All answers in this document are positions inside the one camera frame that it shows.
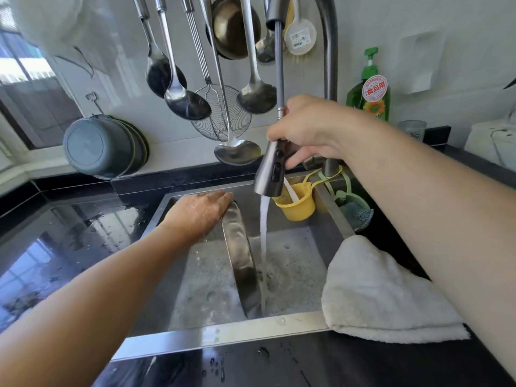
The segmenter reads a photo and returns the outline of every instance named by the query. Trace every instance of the soap bottle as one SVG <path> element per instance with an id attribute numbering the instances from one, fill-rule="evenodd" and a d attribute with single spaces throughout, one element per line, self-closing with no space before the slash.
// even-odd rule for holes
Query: soap bottle
<path id="1" fill-rule="evenodd" d="M 362 82 L 348 92 L 346 106 L 367 111 L 383 121 L 388 121 L 390 88 L 387 79 L 378 74 L 378 67 L 372 63 L 377 52 L 377 47 L 365 50 L 367 66 L 362 71 Z"/>

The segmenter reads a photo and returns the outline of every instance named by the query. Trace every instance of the glass cup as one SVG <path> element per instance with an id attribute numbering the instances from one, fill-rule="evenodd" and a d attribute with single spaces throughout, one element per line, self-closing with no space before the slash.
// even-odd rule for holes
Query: glass cup
<path id="1" fill-rule="evenodd" d="M 425 136 L 426 122 L 416 120 L 401 121 L 398 122 L 398 128 L 410 137 L 414 137 L 422 142 Z"/>

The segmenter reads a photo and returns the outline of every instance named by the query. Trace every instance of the barcode sticker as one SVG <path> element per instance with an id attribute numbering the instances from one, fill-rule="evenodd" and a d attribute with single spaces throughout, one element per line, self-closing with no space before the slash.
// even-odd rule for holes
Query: barcode sticker
<path id="1" fill-rule="evenodd" d="M 297 49 L 299 47 L 303 47 L 305 45 L 312 43 L 312 41 L 310 40 L 310 32 L 308 31 L 307 28 L 305 28 L 304 30 L 298 31 L 298 32 L 294 32 L 291 35 L 291 42 L 292 42 L 292 47 L 294 49 Z"/>

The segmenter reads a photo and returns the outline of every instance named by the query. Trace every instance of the granite countertop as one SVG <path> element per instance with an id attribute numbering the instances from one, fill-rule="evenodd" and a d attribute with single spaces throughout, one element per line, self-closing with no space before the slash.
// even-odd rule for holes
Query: granite countertop
<path id="1" fill-rule="evenodd" d="M 516 175 L 511 171 L 451 146 L 442 146 L 440 150 L 516 187 Z M 240 180 L 244 179 L 232 176 L 230 181 L 216 182 L 223 184 L 221 182 Z M 210 186 L 212 181 L 207 182 L 202 185 L 194 183 L 190 188 Z M 0 277 L 0 331 L 85 269 L 138 240 L 161 198 L 170 191 L 171 188 L 166 187 L 117 195 L 108 182 L 69 190 L 63 188 L 60 192 L 42 192 L 3 216 L 0 220 L 0 264 L 3 265 L 1 271 L 5 273 Z M 414 273 L 425 275 L 381 212 L 375 213 L 366 231 L 364 234 L 377 247 L 397 255 L 398 262 Z M 312 348 L 309 351 L 319 353 L 317 359 L 306 356 L 307 347 Z M 268 353 L 267 361 L 264 360 L 263 348 Z M 217 376 L 214 377 L 215 374 L 210 374 L 214 367 L 203 365 L 205 358 L 210 360 L 212 356 L 226 356 L 224 382 L 230 385 L 239 385 L 236 380 L 241 379 L 237 375 L 242 373 L 240 365 L 229 367 L 230 359 L 247 359 L 245 361 L 249 364 L 260 362 L 254 371 L 251 365 L 244 367 L 248 369 L 248 376 L 256 372 L 260 374 L 248 379 L 249 386 L 264 383 L 312 386 L 514 385 L 475 337 L 470 341 L 442 344 L 394 345 L 333 332 L 167 354 L 154 362 L 136 359 L 112 363 L 96 385 L 218 384 L 222 382 L 218 374 L 221 367 L 217 368 Z M 151 364 L 152 372 L 145 377 Z"/>

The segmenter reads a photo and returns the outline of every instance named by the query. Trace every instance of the white scrub brush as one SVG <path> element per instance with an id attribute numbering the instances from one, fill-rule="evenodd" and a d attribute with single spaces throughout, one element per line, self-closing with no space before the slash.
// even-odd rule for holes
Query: white scrub brush
<path id="1" fill-rule="evenodd" d="M 284 40 L 288 53 L 295 63 L 300 63 L 313 54 L 317 31 L 311 21 L 301 17 L 299 0 L 290 0 L 286 27 Z"/>

